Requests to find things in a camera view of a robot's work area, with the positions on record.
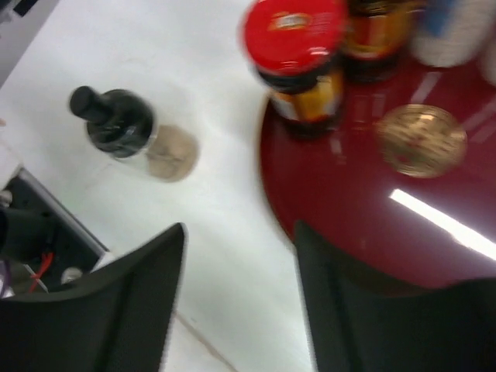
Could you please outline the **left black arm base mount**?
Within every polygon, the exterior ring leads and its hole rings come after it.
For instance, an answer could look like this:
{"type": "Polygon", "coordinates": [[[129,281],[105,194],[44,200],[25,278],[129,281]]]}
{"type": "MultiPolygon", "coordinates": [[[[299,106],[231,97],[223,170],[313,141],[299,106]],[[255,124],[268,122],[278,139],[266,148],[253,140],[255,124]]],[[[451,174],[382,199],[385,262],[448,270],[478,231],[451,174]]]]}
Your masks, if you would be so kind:
{"type": "Polygon", "coordinates": [[[1,298],[58,289],[107,252],[28,170],[1,186],[1,298]]]}

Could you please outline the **silver lid bead jar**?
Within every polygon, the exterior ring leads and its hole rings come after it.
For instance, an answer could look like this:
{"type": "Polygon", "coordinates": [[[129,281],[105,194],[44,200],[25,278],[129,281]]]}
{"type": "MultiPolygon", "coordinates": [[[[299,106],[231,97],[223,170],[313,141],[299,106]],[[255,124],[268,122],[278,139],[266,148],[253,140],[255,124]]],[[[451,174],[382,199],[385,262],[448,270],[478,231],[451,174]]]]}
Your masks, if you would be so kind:
{"type": "Polygon", "coordinates": [[[495,86],[495,42],[492,41],[487,45],[480,61],[480,71],[485,81],[495,86]]]}
{"type": "Polygon", "coordinates": [[[492,0],[427,1],[412,55],[431,67],[459,66],[474,57],[494,23],[492,0]]]}

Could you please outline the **black cap pepper grinder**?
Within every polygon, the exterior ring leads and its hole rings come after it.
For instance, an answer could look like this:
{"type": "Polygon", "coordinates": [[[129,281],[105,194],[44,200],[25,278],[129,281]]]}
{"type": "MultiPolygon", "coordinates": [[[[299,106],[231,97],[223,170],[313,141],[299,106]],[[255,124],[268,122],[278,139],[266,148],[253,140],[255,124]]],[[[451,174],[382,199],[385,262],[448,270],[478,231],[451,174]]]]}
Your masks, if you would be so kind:
{"type": "Polygon", "coordinates": [[[96,150],[146,176],[180,181],[197,163],[196,138],[180,126],[163,124],[152,106],[132,91],[100,93],[80,86],[71,93],[68,106],[84,121],[96,150]]]}

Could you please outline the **red lid sauce jar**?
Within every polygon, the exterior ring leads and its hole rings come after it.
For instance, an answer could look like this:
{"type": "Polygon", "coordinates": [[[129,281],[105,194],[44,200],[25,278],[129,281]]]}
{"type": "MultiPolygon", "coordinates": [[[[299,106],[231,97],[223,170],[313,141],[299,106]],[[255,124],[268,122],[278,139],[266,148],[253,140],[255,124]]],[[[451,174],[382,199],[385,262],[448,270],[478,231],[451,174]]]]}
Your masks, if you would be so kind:
{"type": "Polygon", "coordinates": [[[369,83],[392,76],[408,41],[413,1],[349,1],[343,54],[351,81],[369,83]]]}
{"type": "Polygon", "coordinates": [[[343,112],[345,1],[254,1],[240,41],[285,126],[301,136],[335,129],[343,112]]]}

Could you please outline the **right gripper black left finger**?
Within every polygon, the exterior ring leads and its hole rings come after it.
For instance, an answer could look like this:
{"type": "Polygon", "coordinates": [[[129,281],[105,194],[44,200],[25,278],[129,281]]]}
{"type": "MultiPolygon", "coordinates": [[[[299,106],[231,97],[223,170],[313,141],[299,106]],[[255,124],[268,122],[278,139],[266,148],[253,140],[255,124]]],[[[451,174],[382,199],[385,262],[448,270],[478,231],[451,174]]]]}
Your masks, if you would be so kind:
{"type": "Polygon", "coordinates": [[[1,301],[3,371],[158,371],[181,277],[184,226],[50,293],[1,301]]]}

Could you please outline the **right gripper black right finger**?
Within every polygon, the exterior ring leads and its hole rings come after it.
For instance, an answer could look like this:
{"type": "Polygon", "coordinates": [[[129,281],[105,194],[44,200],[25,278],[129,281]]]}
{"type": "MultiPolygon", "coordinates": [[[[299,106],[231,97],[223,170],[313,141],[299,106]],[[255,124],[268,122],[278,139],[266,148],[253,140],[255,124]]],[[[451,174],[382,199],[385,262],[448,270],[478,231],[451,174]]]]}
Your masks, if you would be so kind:
{"type": "Polygon", "coordinates": [[[495,281],[429,290],[367,266],[307,223],[294,227],[319,371],[493,371],[495,281]]]}

